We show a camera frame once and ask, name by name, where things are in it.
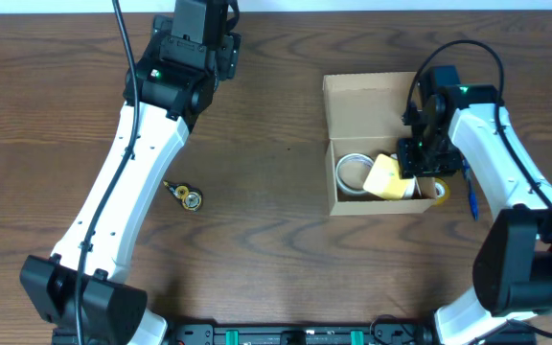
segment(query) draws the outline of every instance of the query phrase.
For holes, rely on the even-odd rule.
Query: blue pen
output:
[[[471,214],[474,220],[478,220],[478,203],[476,202],[476,194],[474,193],[474,187],[472,185],[472,176],[470,174],[470,164],[466,158],[463,159],[464,165],[464,179],[468,183],[468,201],[470,202]]]

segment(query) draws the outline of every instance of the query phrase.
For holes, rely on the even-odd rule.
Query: wooden table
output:
[[[126,16],[136,58],[151,20]],[[422,215],[327,216],[327,74],[414,71],[442,43],[481,39],[501,54],[518,136],[552,182],[552,12],[243,13],[237,31],[238,74],[166,173],[200,188],[205,207],[185,213],[160,189],[135,247],[127,283],[158,313],[370,323],[427,314],[471,285],[491,217],[480,197],[472,220],[461,176]],[[474,47],[436,63],[456,64],[465,82],[496,80]],[[50,254],[80,210],[126,71],[112,14],[0,15],[0,344],[50,341],[18,273],[28,254]],[[537,324],[552,331],[552,315]]]

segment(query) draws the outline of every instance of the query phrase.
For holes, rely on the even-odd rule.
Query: brown tabletop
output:
[[[136,58],[151,20],[126,16]],[[552,183],[552,11],[243,13],[237,31],[236,78],[166,172],[200,188],[205,206],[185,213],[159,189],[135,246],[127,283],[158,313],[369,324],[426,315],[471,285],[492,221],[482,194],[472,220],[460,175],[422,215],[327,216],[327,74],[415,71],[442,43],[483,40],[504,61],[518,137]],[[436,63],[465,82],[496,80],[474,47]],[[0,344],[50,341],[18,273],[28,254],[50,254],[84,203],[126,71],[112,14],[0,15]],[[536,324],[552,331],[552,315]]]

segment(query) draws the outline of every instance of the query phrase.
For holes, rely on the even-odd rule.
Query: yellow sponge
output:
[[[398,161],[379,154],[368,174],[363,189],[386,200],[401,200],[406,191],[414,190],[415,179],[401,179]]]

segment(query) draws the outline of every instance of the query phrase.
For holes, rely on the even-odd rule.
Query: robotic arm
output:
[[[227,20],[229,6],[236,15]],[[461,168],[463,153],[489,200],[494,225],[474,263],[473,287],[427,322],[380,318],[370,327],[173,324],[146,309],[144,291],[124,285],[159,181],[185,145],[197,116],[212,102],[219,82],[235,75],[241,37],[231,30],[238,14],[237,4],[229,0],[177,0],[175,20],[155,17],[149,46],[136,65],[140,127],[135,156],[99,218],[86,258],[87,274],[76,271],[81,243],[131,133],[134,109],[129,104],[135,100],[128,73],[119,128],[88,199],[50,259],[29,256],[20,274],[41,318],[59,326],[53,343],[78,342],[78,279],[84,333],[99,344],[451,345],[480,339],[489,344],[535,343],[530,332],[508,328],[512,320],[552,311],[552,249],[535,251],[537,238],[552,245],[552,213],[530,191],[497,135],[495,89],[461,84],[453,67],[430,69],[420,79],[422,110],[410,106],[403,116],[413,135],[398,145],[402,175],[453,174]],[[552,186],[516,137],[503,103],[499,120],[514,152],[552,203]]]

